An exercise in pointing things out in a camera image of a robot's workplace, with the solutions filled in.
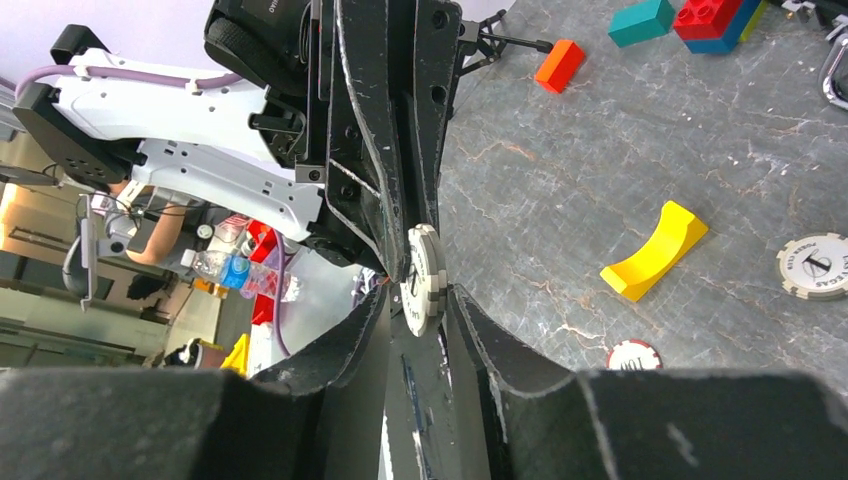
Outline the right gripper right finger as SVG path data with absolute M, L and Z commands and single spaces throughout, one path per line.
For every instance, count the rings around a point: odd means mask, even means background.
M 571 371 L 459 286 L 447 344 L 466 479 L 843 479 L 846 402 L 786 370 Z

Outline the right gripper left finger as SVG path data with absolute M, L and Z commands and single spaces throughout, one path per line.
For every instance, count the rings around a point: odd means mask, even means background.
M 251 379 L 188 368 L 1 377 L 5 479 L 374 479 L 388 288 Z

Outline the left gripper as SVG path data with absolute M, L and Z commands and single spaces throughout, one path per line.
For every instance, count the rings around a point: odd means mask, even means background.
M 396 2 L 217 1 L 203 33 L 215 62 L 264 89 L 265 107 L 250 126 L 273 159 L 301 179 L 324 181 L 311 246 L 394 281 L 408 268 L 404 226 L 439 224 L 461 23 L 451 1 L 413 1 L 405 14 L 405 214 L 393 98 Z

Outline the white 1 poker chip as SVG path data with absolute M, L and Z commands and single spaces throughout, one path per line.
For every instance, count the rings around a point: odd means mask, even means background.
M 448 275 L 446 257 L 436 229 L 418 224 L 408 231 L 410 270 L 400 283 L 406 323 L 422 337 L 441 323 L 446 310 Z

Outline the grey poker chip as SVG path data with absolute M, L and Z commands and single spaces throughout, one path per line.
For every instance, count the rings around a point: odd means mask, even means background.
M 816 233 L 787 242 L 776 254 L 781 287 L 803 300 L 847 296 L 847 237 Z

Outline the black poker chip case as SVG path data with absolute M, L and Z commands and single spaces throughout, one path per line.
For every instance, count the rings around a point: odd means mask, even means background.
M 831 106 L 847 111 L 847 2 L 781 1 L 780 6 L 802 23 L 815 18 L 827 31 L 829 51 L 818 70 L 817 89 Z

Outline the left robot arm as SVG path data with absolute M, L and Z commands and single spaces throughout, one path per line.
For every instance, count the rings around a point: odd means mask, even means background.
M 401 282 L 438 223 L 462 27 L 453 1 L 215 1 L 197 70 L 71 24 L 13 113 L 82 185 L 180 193 Z

